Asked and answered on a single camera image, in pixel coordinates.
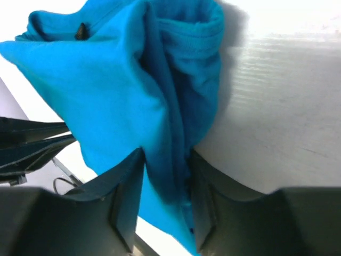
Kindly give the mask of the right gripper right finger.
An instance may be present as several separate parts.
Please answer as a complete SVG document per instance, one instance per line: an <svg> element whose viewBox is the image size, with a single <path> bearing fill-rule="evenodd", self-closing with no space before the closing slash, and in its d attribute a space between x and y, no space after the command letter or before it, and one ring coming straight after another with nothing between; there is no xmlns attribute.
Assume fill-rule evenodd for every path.
<svg viewBox="0 0 341 256"><path fill-rule="evenodd" d="M340 188L250 189L189 158L196 247L201 255L340 255Z"/></svg>

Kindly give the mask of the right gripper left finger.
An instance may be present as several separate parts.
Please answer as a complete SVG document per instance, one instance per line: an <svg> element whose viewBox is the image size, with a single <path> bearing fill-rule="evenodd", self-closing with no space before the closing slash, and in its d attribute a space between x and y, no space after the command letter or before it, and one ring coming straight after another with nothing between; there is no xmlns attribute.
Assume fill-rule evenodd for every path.
<svg viewBox="0 0 341 256"><path fill-rule="evenodd" d="M65 195L1 188L1 255L128 255L133 251L142 149Z"/></svg>

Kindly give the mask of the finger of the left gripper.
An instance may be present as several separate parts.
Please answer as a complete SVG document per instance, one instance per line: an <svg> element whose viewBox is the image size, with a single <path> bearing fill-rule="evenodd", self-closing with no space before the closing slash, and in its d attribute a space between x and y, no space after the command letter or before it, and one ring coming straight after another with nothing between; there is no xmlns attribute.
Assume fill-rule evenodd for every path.
<svg viewBox="0 0 341 256"><path fill-rule="evenodd" d="M68 131L64 122L45 123L1 117L1 146L35 142Z"/></svg>
<svg viewBox="0 0 341 256"><path fill-rule="evenodd" d="M44 167L75 141L70 134L1 149L1 183L25 183L26 174Z"/></svg>

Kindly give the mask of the blue t shirt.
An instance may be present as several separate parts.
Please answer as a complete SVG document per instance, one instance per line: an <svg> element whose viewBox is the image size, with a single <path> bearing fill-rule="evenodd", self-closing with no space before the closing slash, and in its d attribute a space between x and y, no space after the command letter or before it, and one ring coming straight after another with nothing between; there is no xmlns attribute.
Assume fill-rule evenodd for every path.
<svg viewBox="0 0 341 256"><path fill-rule="evenodd" d="M218 109L224 13L215 1L88 1L32 12L1 43L102 174L142 147L139 216L196 255L190 150Z"/></svg>

